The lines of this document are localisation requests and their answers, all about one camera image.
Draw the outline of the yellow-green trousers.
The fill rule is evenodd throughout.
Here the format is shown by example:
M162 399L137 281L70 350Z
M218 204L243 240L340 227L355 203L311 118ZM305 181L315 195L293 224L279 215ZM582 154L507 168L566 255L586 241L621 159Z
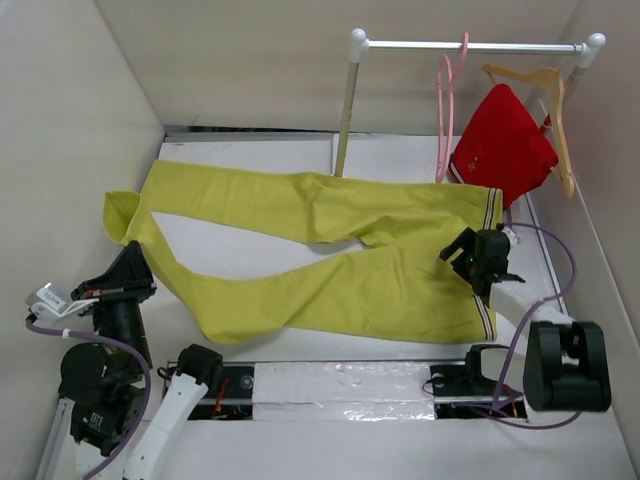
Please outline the yellow-green trousers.
M103 225L137 242L155 276L209 340L284 328L415 343L492 341L496 315L439 257L463 230L502 219L498 189L382 183L156 161L140 192L105 195ZM169 214L295 242L307 266L231 280L181 264L156 221Z

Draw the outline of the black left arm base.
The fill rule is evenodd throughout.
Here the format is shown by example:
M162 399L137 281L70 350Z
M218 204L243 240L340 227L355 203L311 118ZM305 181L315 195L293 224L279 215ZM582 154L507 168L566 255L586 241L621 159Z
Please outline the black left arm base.
M189 420L251 420L255 365L230 362L224 364L219 389L209 392L194 407Z

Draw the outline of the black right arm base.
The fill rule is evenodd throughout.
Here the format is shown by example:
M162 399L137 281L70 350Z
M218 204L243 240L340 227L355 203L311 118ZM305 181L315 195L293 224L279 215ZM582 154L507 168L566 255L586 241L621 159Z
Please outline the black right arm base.
M499 413L492 411L495 384L482 375L473 377L461 363L435 364L430 366L430 378L423 384L423 392L433 399L437 420L476 419L482 413L526 420L528 414L521 398L503 405Z

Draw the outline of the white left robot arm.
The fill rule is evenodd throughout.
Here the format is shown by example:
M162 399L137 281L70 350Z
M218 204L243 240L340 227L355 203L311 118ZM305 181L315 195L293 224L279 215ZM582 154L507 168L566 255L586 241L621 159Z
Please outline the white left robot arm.
M169 388L135 446L151 394L151 355L140 305L156 292L142 248L130 242L106 272L71 294L88 300L92 332L73 332L77 345L60 366L59 393L73 402L70 434L98 454L87 479L156 479L195 406L222 387L223 357L192 344L161 371Z

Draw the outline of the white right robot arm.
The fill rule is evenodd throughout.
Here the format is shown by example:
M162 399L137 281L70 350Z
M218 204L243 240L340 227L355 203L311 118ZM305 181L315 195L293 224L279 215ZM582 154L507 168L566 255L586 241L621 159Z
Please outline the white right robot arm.
M463 230L439 258L473 290L483 307L516 322L509 346L474 345L465 356L460 384L479 395L492 391L492 405L523 394L538 411L605 412L611 387L602 329L577 322L538 299L525 280L508 271L508 229Z

